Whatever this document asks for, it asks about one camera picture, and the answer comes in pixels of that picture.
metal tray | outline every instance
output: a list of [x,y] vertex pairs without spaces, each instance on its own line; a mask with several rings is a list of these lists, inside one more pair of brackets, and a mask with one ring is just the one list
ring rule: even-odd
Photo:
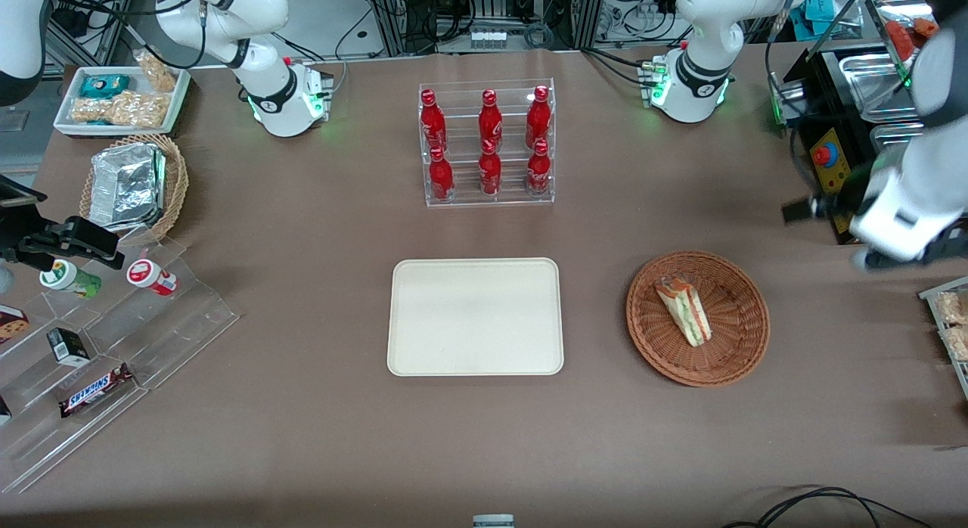
[[891,56],[886,53],[854,55],[841,59],[839,66],[840,73],[850,85],[854,105],[864,120],[895,123],[917,119],[911,94],[906,87],[880,104],[871,103],[871,100],[877,100],[900,83]]
[[870,12],[871,19],[874,21],[874,26],[877,27],[878,34],[884,41],[884,45],[888,46],[888,53],[891,55],[892,62],[898,68],[899,76],[904,79],[908,76],[911,66],[914,65],[919,50],[915,48],[914,53],[906,61],[900,60],[898,49],[895,48],[895,43],[891,41],[891,36],[888,36],[886,22],[898,21],[905,27],[911,27],[914,25],[915,17],[924,17],[934,21],[934,14],[930,5],[924,0],[867,0],[865,4],[867,11]]
[[878,125],[870,130],[870,142],[880,154],[888,146],[907,144],[912,138],[922,134],[924,125],[921,122],[895,123],[892,125]]
[[941,320],[941,313],[938,311],[937,304],[935,301],[938,298],[938,294],[942,291],[954,291],[958,296],[963,297],[965,291],[968,290],[968,277],[959,278],[957,280],[948,282],[947,284],[941,284],[939,287],[933,287],[931,290],[922,291],[922,293],[917,296],[922,298],[922,300],[927,301],[927,306],[931,310],[931,315],[934,315],[935,325],[938,327],[938,335],[941,336],[941,342],[944,343],[946,351],[948,351],[948,358],[951,359],[951,365],[954,366],[954,373],[958,377],[958,383],[961,384],[961,391],[964,392],[965,397],[968,398],[968,362],[961,362],[954,356],[954,351],[951,349],[951,345],[948,345],[948,340],[941,333],[942,329],[948,328],[948,325]]

black machine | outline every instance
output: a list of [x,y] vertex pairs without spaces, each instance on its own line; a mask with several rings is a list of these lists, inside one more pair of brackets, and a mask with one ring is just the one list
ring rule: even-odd
[[48,196],[17,184],[0,174],[0,255],[11,263],[49,272],[54,256],[80,256],[111,269],[124,266],[117,251],[118,237],[80,216],[63,224],[41,216],[37,203]]
[[[819,188],[827,196],[840,194],[852,173],[866,169],[877,157],[878,149],[871,132],[884,124],[861,117],[857,77],[851,78],[870,76],[872,70],[885,66],[891,69],[889,61],[888,52],[881,43],[837,45],[815,53],[809,60],[808,52],[803,52],[784,77],[785,82],[802,80],[803,94],[808,96],[805,103],[799,104],[808,114],[796,123],[796,134],[808,152]],[[907,88],[899,88],[898,94],[891,98],[892,103],[898,101],[901,103],[896,107],[899,111],[895,110],[891,122],[896,125],[916,122],[917,115],[913,112]],[[862,194],[867,183],[856,187]],[[837,242],[853,242],[854,236],[848,231],[850,215],[832,213],[829,216]]]

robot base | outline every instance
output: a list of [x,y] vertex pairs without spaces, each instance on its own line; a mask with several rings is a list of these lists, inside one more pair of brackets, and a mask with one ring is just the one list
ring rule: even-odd
[[681,53],[681,49],[673,49],[665,55],[655,56],[653,66],[660,66],[661,72],[644,73],[640,70],[644,80],[656,83],[656,87],[642,89],[643,100],[646,107],[658,108],[675,121],[701,122],[710,117],[717,105],[722,103],[729,80],[724,80],[718,91],[711,84],[708,96],[696,97],[691,87],[685,85],[675,72],[675,62]]
[[249,99],[256,120],[276,136],[299,135],[315,122],[329,119],[333,80],[322,79],[318,70],[310,67],[293,65],[290,69],[296,74],[296,91],[281,110],[272,113],[259,110],[252,98]]

red emergency stop button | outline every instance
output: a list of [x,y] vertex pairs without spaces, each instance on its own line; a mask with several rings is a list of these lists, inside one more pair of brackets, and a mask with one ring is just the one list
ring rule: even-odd
[[837,147],[833,145],[833,142],[827,142],[813,152],[813,163],[822,166],[824,169],[829,169],[836,162]]

yellow control panel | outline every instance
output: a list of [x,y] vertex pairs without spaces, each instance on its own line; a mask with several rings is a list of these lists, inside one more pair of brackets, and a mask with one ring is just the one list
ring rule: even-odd
[[[847,159],[844,157],[843,148],[833,129],[827,131],[826,135],[820,138],[816,144],[810,148],[810,160],[816,169],[817,177],[820,179],[820,188],[828,194],[840,192],[844,179],[850,174],[850,166],[847,166]],[[836,216],[833,218],[833,225],[837,229],[837,234],[843,234],[850,227],[850,216]]]

